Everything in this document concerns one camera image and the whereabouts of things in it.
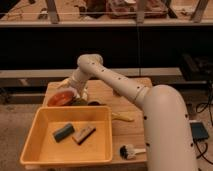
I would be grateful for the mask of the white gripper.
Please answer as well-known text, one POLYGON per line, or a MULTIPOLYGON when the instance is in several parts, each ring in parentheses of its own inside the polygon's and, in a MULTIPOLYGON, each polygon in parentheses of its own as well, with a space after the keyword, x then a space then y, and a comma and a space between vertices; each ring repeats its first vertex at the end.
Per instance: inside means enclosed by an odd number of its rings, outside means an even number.
POLYGON ((88 92, 85 82, 76 80, 74 77, 69 77, 67 78, 67 84, 69 87, 74 88, 82 99, 88 100, 88 92))

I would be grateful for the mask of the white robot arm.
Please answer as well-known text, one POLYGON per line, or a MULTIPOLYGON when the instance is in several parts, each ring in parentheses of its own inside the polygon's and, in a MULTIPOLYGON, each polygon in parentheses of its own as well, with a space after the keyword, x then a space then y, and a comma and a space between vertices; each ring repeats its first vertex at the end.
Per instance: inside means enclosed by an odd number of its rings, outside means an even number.
POLYGON ((96 77, 143 111, 148 171, 198 171, 186 104, 168 85, 147 87, 103 66, 98 54, 78 57, 68 84, 79 93, 96 77))

